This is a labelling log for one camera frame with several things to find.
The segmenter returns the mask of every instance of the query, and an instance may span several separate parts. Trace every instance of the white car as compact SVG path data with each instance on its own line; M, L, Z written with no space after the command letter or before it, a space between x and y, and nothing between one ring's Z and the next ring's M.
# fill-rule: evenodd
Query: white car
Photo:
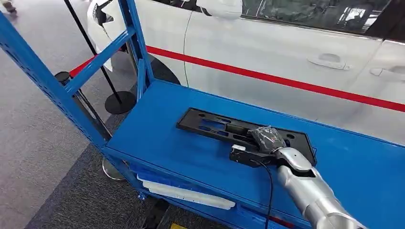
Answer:
M404 1L135 1L157 78L405 145ZM125 28L87 17L98 51Z

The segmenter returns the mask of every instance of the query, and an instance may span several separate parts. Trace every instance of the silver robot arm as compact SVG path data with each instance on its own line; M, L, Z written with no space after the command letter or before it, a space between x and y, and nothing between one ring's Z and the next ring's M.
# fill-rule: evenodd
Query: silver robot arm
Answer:
M274 151L279 182L314 229L366 229L340 204L320 173L296 149Z

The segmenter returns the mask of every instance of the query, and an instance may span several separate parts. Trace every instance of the car window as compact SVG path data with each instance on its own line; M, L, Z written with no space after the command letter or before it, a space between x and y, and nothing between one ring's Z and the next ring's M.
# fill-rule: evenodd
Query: car window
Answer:
M405 17L399 21L388 38L405 43Z
M363 34L390 0L243 0L242 15Z

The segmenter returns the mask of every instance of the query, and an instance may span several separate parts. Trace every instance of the cart wheel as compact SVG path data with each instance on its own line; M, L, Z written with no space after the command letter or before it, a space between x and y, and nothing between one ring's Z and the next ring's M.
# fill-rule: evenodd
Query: cart wheel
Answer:
M147 215L139 215L140 219L133 229L163 229L161 226L169 220L167 216L169 205L167 201L159 199Z

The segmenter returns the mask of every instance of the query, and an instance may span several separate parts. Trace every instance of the blue shelf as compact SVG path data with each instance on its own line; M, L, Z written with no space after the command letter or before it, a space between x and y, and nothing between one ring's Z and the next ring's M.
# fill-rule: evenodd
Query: blue shelf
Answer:
M405 148L171 83L154 81L107 147L264 213L267 174L230 161L230 144L177 129L189 107L306 132L317 149L317 169L355 218L370 228L395 228L402 222ZM274 197L274 214L302 219L277 183Z

